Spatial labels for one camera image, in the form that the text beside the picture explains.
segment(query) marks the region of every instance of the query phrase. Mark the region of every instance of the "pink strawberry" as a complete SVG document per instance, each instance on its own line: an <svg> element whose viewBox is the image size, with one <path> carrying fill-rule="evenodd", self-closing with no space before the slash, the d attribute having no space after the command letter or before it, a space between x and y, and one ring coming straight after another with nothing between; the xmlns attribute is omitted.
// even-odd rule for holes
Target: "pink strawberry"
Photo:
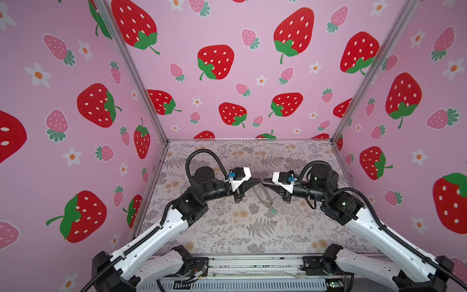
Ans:
<svg viewBox="0 0 467 292"><path fill-rule="evenodd" d="M281 77L279 78L279 83L281 85L286 85L289 82L289 80L292 79L292 77L293 77L293 68L289 67L285 69L284 71L282 71Z"/></svg>
<svg viewBox="0 0 467 292"><path fill-rule="evenodd" d="M148 171L146 168L143 168L141 171L141 175L143 175L143 182L147 183L148 182Z"/></svg>
<svg viewBox="0 0 467 292"><path fill-rule="evenodd" d="M397 206L402 204L402 196L398 191L389 191L384 195L384 199L390 205Z"/></svg>
<svg viewBox="0 0 467 292"><path fill-rule="evenodd" d="M254 118L253 123L252 123L253 127L255 128L259 127L262 124L263 120L264 119L262 115L259 115L256 118Z"/></svg>
<svg viewBox="0 0 467 292"><path fill-rule="evenodd" d="M342 6L341 8L337 9L331 15L331 22L327 24L327 32L333 34L336 30L339 29L339 26L344 24L347 19L347 14L349 13L348 6Z"/></svg>
<svg viewBox="0 0 467 292"><path fill-rule="evenodd" d="M175 77L176 81L183 82L185 80L182 68L175 63L170 64L170 73Z"/></svg>
<svg viewBox="0 0 467 292"><path fill-rule="evenodd" d="M241 39L244 45L250 47L250 50L255 50L260 45L260 39L256 37L256 32L250 29L244 29L241 31Z"/></svg>
<svg viewBox="0 0 467 292"><path fill-rule="evenodd" d="M441 60L446 54L446 50L453 45L454 42L454 28L452 26L446 28L443 33L438 37L433 45L434 51L432 52L432 61L436 62Z"/></svg>
<svg viewBox="0 0 467 292"><path fill-rule="evenodd" d="M46 133L49 139L58 143L66 138L65 132L68 131L68 122L65 115L59 109L53 109L45 119L45 125L49 128Z"/></svg>
<svg viewBox="0 0 467 292"><path fill-rule="evenodd" d="M375 110L375 99L372 97L370 97L370 99L368 100L368 105L367 105L367 116L371 116L371 114L373 113L373 111Z"/></svg>
<svg viewBox="0 0 467 292"><path fill-rule="evenodd" d="M112 60L110 62L110 74L112 74L112 77L113 79L115 80L115 83L116 84L120 84L120 80L121 80L121 74L120 74L120 71L119 71L119 67L117 65L117 62L115 60Z"/></svg>
<svg viewBox="0 0 467 292"><path fill-rule="evenodd" d="M120 128L120 135L121 135L121 141L125 146L130 145L130 133L127 132L126 127L121 127Z"/></svg>
<svg viewBox="0 0 467 292"><path fill-rule="evenodd" d="M14 244L20 238L21 231L8 221L0 221L0 250Z"/></svg>
<svg viewBox="0 0 467 292"><path fill-rule="evenodd" d="M386 58L386 60L384 60L381 66L381 69L383 71L389 71L392 69L392 67L396 65L396 63L397 63L397 56L391 55L389 56L389 58Z"/></svg>
<svg viewBox="0 0 467 292"><path fill-rule="evenodd" d="M250 96L251 94L251 91L248 89L248 86L246 86L245 84L237 83L235 88L237 89L237 93L240 95Z"/></svg>
<svg viewBox="0 0 467 292"><path fill-rule="evenodd" d="M96 149L96 158L99 160L109 161L113 157L113 150L107 146L99 146Z"/></svg>
<svg viewBox="0 0 467 292"><path fill-rule="evenodd" d="M198 112L190 114L190 122L192 122L193 124L198 124L200 119L201 117L199 116Z"/></svg>
<svg viewBox="0 0 467 292"><path fill-rule="evenodd" d="M194 13L199 13L201 17L207 17L209 15L209 3L204 0L188 0L191 9Z"/></svg>
<svg viewBox="0 0 467 292"><path fill-rule="evenodd" d="M333 90L331 88L326 88L323 92L322 92L322 95L321 96L321 99L325 102L325 103L329 103L331 102L331 100L333 99L334 97L334 93L333 93Z"/></svg>
<svg viewBox="0 0 467 292"><path fill-rule="evenodd" d="M121 185L118 185L115 188L115 194L113 195L113 204L115 205L115 208L118 208L123 201L123 187Z"/></svg>
<svg viewBox="0 0 467 292"><path fill-rule="evenodd" d="M66 48L66 44L58 37L44 34L44 44L49 49L50 53L58 61L63 61L65 65L73 67L76 62L74 60L73 52Z"/></svg>
<svg viewBox="0 0 467 292"><path fill-rule="evenodd" d="M384 125L379 125L376 126L373 131L371 131L371 137L373 139L379 139L381 136L384 136L384 133L386 133L386 127Z"/></svg>
<svg viewBox="0 0 467 292"><path fill-rule="evenodd" d="M447 111L444 109L437 110L426 121L426 125L430 128L441 130L446 126L452 126L459 120L460 114L456 109L450 108Z"/></svg>
<svg viewBox="0 0 467 292"><path fill-rule="evenodd" d="M329 127L329 124L331 124L330 120L324 121L321 124L319 124L318 131L324 131L327 127Z"/></svg>
<svg viewBox="0 0 467 292"><path fill-rule="evenodd" d="M354 155L353 155L353 153L347 154L347 156L346 156L346 162L347 162L348 164L351 164L352 162L354 162Z"/></svg>

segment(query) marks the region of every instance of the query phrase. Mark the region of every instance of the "metal frame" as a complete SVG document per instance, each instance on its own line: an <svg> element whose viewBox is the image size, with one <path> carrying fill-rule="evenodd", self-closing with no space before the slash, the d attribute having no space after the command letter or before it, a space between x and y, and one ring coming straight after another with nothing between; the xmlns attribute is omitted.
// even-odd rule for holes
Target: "metal frame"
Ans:
<svg viewBox="0 0 467 292"><path fill-rule="evenodd" d="M339 139L340 135L344 132L344 129L346 125L348 124L350 118L355 113L361 101L363 100L363 97L365 96L368 89L370 88L373 78L377 75L379 69L381 68L381 65L383 64L384 59L391 52L392 48L395 46L396 42L399 39L400 34L402 33L405 26L409 22L410 18L412 17L412 14L415 12L415 9L417 9L417 6L419 3L420 3L420 0L406 0L404 6L399 11L399 15L394 20L394 23L391 29L389 30L389 33L387 34L386 39L382 43L380 50L378 54L376 55L376 57L374 58L369 71L367 72L362 82L360 83L359 88L357 89L357 91L355 92L352 98L352 102L350 103L346 113L344 114L344 117L340 121L340 124L337 127L336 132L333 135L333 138L332 138L333 144L337 143L337 140Z"/></svg>

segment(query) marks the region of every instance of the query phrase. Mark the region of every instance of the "pink wall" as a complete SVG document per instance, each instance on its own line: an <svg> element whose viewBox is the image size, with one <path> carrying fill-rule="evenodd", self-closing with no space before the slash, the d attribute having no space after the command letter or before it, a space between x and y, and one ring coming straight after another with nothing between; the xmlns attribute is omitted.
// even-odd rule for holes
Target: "pink wall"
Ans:
<svg viewBox="0 0 467 292"><path fill-rule="evenodd" d="M8 0L0 12L0 283L12 292L79 291L91 277L92 257L126 242L122 208L145 193L142 169L152 175L161 144L141 100L132 98L134 85L113 41L101 29L95 35L87 1ZM44 43L45 34L60 40L48 36ZM66 51L73 66L64 62ZM111 71L112 60L119 72ZM107 90L122 109L114 123ZM144 159L134 144L140 118L150 136ZM129 134L124 142L121 126ZM95 152L104 145L113 156L104 147L99 160ZM119 185L123 197L116 196L115 207Z"/></svg>
<svg viewBox="0 0 467 292"><path fill-rule="evenodd" d="M176 5L174 1L140 0L138 7L129 0L108 2L143 83L153 94L168 138L179 139L191 139L203 131L216 138L255 138L265 133L269 136L263 137L270 137L271 130L277 138L332 135L341 121L338 111L347 108L346 100L363 77L360 71L345 71L355 63L354 58L363 57L363 63L376 55L377 43L384 41L404 3L178 0ZM288 39L294 42L291 48L282 44ZM282 52L291 56L284 55L283 64ZM323 94L327 88L332 92ZM276 108L283 116L272 113L271 103L282 105L288 96L291 105L285 102L284 109ZM221 116L223 110L226 119ZM239 117L238 126L230 125L234 116Z"/></svg>
<svg viewBox="0 0 467 292"><path fill-rule="evenodd" d="M350 163L347 166L356 186L373 198L385 223L437 256L460 259L455 262L464 268L467 73L462 62L467 32L462 12L466 10L465 1L425 1L418 6L390 53L390 65L379 71L375 85L346 128L340 151ZM432 54L444 56L434 62ZM374 110L368 105L371 98ZM401 101L406 108L397 110ZM398 128L401 114L403 122ZM385 127L384 135L380 125ZM376 152L384 153L385 165L393 168L382 168L382 158L373 167L378 158L369 159ZM399 200L396 191L402 196Z"/></svg>

